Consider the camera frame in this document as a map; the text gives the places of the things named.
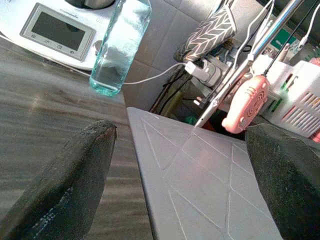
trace marble countertop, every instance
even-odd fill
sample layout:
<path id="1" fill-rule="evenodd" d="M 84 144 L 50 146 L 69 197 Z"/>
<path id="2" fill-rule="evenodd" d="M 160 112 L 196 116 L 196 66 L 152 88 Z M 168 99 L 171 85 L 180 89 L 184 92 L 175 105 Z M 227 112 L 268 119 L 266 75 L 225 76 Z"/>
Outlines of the marble countertop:
<path id="1" fill-rule="evenodd" d="M 88 240 L 152 239 L 123 95 L 0 39 L 0 220 L 68 138 L 108 119 L 117 141 Z"/>

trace pink speaker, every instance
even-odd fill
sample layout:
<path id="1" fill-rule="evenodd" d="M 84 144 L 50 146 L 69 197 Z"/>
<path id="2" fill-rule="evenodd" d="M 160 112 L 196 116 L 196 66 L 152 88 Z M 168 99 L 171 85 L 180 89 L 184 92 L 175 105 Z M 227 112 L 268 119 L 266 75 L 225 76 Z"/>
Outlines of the pink speaker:
<path id="1" fill-rule="evenodd" d="M 236 91 L 222 126 L 230 133 L 245 130 L 268 99 L 269 82 L 258 75 L 244 82 Z"/>

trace clear glass bottle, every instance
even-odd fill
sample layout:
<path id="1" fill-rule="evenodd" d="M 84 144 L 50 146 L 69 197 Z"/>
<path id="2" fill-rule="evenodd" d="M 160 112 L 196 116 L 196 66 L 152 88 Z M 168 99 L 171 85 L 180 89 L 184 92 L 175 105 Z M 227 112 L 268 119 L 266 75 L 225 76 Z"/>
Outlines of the clear glass bottle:
<path id="1" fill-rule="evenodd" d="M 118 0 L 90 76 L 99 93 L 116 95 L 127 77 L 151 18 L 149 0 Z"/>

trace oven mitt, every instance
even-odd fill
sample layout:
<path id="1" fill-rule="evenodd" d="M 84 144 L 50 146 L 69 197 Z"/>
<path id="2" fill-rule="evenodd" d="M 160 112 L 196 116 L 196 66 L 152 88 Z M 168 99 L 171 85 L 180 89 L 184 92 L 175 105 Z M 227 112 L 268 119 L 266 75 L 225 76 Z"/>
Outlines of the oven mitt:
<path id="1" fill-rule="evenodd" d="M 82 240 L 105 188 L 116 140 L 106 120 L 71 138 L 0 222 L 1 240 Z"/>
<path id="2" fill-rule="evenodd" d="M 199 27 L 175 53 L 178 62 L 194 62 L 211 50 L 233 37 L 237 32 L 236 23 L 228 5 L 202 21 Z"/>
<path id="3" fill-rule="evenodd" d="M 320 239 L 320 159 L 269 124 L 250 126 L 247 151 L 260 192 L 284 240 Z"/>

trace patterned oven mitt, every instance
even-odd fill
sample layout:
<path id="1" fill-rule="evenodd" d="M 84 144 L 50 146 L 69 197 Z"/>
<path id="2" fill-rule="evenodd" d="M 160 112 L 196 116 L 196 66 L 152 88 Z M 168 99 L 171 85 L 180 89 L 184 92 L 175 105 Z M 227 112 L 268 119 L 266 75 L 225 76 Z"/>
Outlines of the patterned oven mitt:
<path id="1" fill-rule="evenodd" d="M 224 5 L 206 20 L 187 39 L 174 55 L 178 62 L 194 62 L 237 33 L 236 23 L 228 5 Z"/>

